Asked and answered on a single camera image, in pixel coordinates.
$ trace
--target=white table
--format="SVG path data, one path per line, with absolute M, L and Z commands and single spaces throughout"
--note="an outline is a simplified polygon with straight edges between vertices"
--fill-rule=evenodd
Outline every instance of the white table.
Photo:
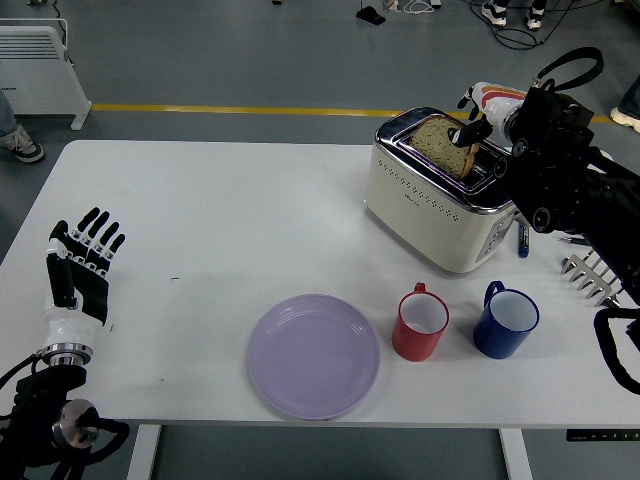
M 0 266 L 0 370 L 42 346 L 48 234 L 93 206 L 127 240 L 109 273 L 110 311 L 73 396 L 138 423 L 296 422 L 270 408 L 248 374 L 247 344 L 272 306 L 325 293 L 358 308 L 381 350 L 364 401 L 335 420 L 355 426 L 630 428 L 640 397 L 618 386 L 598 349 L 593 302 L 559 274 L 584 247 L 515 228 L 485 265 L 450 275 L 366 209 L 370 146 L 80 141 L 67 146 Z M 538 328 L 513 357 L 479 353 L 471 329 L 500 279 L 537 301 Z M 389 341 L 417 281 L 440 295 L 450 325 L 423 363 Z M 623 305 L 632 306 L 622 296 Z M 616 335 L 626 340 L 618 328 Z M 635 378 L 640 355 L 621 351 Z M 5 387 L 9 392 L 14 383 Z M 12 405 L 0 398 L 0 411 Z

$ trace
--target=white heater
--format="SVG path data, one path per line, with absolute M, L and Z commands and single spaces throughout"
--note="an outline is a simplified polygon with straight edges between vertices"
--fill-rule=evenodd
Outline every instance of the white heater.
M 17 115 L 75 115 L 72 130 L 91 110 L 52 27 L 0 26 L 0 87 Z

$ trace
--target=toast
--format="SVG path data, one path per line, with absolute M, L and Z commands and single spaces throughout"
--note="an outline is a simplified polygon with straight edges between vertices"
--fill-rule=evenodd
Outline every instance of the toast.
M 461 126 L 460 122 L 447 117 L 427 118 L 413 133 L 409 145 L 454 179 L 462 180 L 471 171 L 474 156 L 480 146 L 474 143 L 469 147 L 460 148 L 451 143 L 449 129 L 458 129 Z

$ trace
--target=red mug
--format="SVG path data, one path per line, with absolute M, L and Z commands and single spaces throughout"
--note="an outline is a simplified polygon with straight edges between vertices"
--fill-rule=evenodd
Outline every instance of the red mug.
M 449 309 L 442 299 L 417 283 L 400 301 L 391 343 L 401 357 L 421 362 L 431 356 L 448 324 Z

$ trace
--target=shoe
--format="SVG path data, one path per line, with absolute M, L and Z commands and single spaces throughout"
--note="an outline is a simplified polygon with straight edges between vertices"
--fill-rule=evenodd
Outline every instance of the shoe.
M 493 2 L 487 2 L 482 6 L 482 15 L 488 18 L 494 27 L 504 27 L 507 24 L 506 7 L 497 7 Z
M 0 137 L 0 147 L 11 150 L 13 156 L 21 162 L 33 163 L 44 158 L 44 149 L 33 143 L 22 125 L 18 124 L 15 132 Z
M 630 117 L 629 115 L 625 115 L 620 112 L 617 107 L 611 110 L 611 120 L 619 123 L 620 125 L 624 125 L 625 127 L 631 127 L 636 132 L 640 133 L 640 120 Z
M 542 17 L 544 17 L 544 9 L 536 10 L 533 7 L 529 7 L 529 10 L 527 10 L 527 28 L 529 30 L 540 30 Z

